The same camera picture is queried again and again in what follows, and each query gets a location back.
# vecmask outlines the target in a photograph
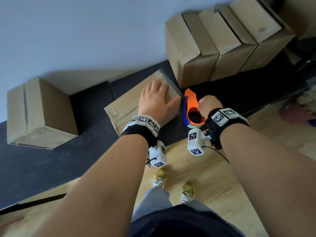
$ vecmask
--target pink object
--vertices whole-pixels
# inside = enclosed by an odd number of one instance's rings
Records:
[[[315,119],[315,115],[304,110],[297,100],[288,103],[279,113],[282,120],[291,124]]]

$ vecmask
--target black platform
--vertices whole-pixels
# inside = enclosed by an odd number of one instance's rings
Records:
[[[80,135],[53,150],[8,145],[6,122],[0,123],[0,209],[82,176],[118,139],[104,107],[159,69],[178,85],[167,60],[71,95]],[[224,107],[245,116],[304,88],[304,78],[298,77],[282,55],[264,68],[191,87],[198,99],[215,95]],[[162,127],[159,138],[165,145],[187,138],[189,128],[181,117]]]

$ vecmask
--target person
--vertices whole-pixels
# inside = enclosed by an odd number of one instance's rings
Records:
[[[179,97],[165,103],[167,85],[154,81],[141,93],[139,114],[158,123]],[[199,111],[223,108],[215,96]],[[270,236],[315,236],[316,162],[235,123],[220,135],[233,171]],[[163,190],[167,172],[158,170],[153,188],[133,214],[144,173],[148,142],[140,134],[121,136],[81,177],[33,236],[243,236],[234,226],[193,200],[186,184],[181,204],[172,206]]]

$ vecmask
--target taped cardboard box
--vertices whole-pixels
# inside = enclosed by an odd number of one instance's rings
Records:
[[[7,142],[53,149],[78,136],[69,97],[39,77],[7,92]]]
[[[258,43],[241,72],[265,67],[295,37],[292,29],[261,0],[233,0],[229,7]]]
[[[121,135],[124,127],[130,121],[133,116],[138,115],[138,103],[140,99],[140,94],[144,87],[148,83],[160,80],[163,84],[168,83],[169,87],[165,94],[165,102],[168,103],[171,99],[176,96],[183,97],[181,91],[176,87],[176,85],[165,75],[165,73],[160,69],[147,77],[137,86],[133,87],[131,90],[126,92],[120,98],[113,101],[107,107],[105,111],[111,119],[114,129],[118,135]],[[178,115],[180,107],[180,100],[172,107],[168,109],[167,115],[161,121],[160,126],[164,126],[169,121],[171,121],[176,115]]]
[[[177,13],[165,25],[166,55],[180,89],[208,81],[219,52],[197,14]]]
[[[255,50],[255,40],[227,5],[203,10],[198,17],[220,53],[209,81],[237,74]]]

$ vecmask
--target black shirt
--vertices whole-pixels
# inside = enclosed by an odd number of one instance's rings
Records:
[[[130,225],[128,236],[242,237],[211,211],[197,211],[186,204],[144,215]]]

